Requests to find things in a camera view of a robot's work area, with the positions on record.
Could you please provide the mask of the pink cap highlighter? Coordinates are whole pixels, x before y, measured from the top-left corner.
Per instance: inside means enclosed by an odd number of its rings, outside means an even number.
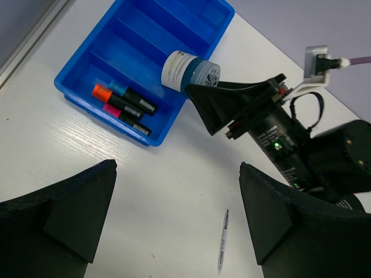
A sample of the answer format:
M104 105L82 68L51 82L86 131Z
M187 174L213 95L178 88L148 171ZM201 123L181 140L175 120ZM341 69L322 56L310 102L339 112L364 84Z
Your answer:
M134 128L135 130L139 131L140 133L150 136L152 131L147 128L146 126L142 125L138 120L134 119L133 116L130 116L129 114L126 114L122 111L120 111L117 108L114 108L113 106L106 104L103 107L103 110L111 114L112 116L116 117L117 119L121 120L122 122L126 123L128 126Z

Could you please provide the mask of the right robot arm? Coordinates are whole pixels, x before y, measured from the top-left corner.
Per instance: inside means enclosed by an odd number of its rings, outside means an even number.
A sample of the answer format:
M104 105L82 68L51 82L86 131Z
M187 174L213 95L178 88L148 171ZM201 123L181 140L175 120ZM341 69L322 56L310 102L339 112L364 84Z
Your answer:
M298 120L285 75L257 83L189 84L185 93L209 134L227 127L236 140L249 134L288 184L345 209L363 211L357 193L370 191L370 123L353 120L312 136Z

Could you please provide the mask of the blue cap highlighter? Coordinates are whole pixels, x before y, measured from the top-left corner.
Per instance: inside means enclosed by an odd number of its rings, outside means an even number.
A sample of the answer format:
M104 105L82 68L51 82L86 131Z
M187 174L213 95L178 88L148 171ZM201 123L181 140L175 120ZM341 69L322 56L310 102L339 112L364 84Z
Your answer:
M143 97L141 94L134 91L131 87L123 85L118 81L113 80L108 85L108 88L149 115L154 115L158 109L158 106L154 102Z

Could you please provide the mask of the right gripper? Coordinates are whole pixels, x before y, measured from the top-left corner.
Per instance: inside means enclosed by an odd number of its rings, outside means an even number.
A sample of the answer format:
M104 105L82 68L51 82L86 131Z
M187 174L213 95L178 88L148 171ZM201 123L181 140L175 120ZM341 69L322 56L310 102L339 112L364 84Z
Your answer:
M216 87L189 84L185 93L210 135L227 125L225 135L229 139L248 133L269 160L277 162L309 140L307 129L282 108L283 97L290 92L285 79L279 74L257 83L220 81Z

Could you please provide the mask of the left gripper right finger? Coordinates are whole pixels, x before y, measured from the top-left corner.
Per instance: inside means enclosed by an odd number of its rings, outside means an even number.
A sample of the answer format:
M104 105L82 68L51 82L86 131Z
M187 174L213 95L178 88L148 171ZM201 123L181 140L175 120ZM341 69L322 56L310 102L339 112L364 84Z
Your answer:
M370 276L370 214L316 199L247 163L239 184L264 277Z

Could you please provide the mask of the blue slime jar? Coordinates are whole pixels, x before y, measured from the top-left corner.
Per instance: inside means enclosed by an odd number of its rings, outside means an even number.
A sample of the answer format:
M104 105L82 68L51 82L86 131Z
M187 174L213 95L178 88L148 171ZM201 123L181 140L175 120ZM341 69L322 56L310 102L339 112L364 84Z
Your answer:
M166 59L161 72L161 84L185 94L189 84L216 87L220 66L198 56L176 50Z

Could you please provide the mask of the grey ballpoint pen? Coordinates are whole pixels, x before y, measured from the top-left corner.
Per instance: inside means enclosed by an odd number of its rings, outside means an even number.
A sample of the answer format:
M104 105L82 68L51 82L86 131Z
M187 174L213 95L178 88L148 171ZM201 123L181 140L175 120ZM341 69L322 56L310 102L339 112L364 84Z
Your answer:
M225 256L225 245L227 241L227 232L228 232L228 223L229 223L229 209L226 210L224 221L223 221L223 229L222 229L222 234L221 234L219 257L218 257L218 263L217 263L218 274L220 274L223 269L224 256Z

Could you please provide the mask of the orange cap highlighter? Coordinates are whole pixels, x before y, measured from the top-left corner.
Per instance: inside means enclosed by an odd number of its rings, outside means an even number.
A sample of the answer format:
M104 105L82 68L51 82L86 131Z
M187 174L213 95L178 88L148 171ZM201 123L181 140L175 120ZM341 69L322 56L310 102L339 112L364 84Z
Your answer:
M137 120L140 120L144 115L144 112L140 108L100 84L94 87L92 96Z

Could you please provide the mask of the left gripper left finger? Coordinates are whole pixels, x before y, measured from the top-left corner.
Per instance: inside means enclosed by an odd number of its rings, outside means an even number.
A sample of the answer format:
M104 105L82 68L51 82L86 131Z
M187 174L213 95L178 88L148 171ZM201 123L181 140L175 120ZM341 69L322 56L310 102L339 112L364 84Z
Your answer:
M1 202L1 277L84 277L110 206L117 163Z

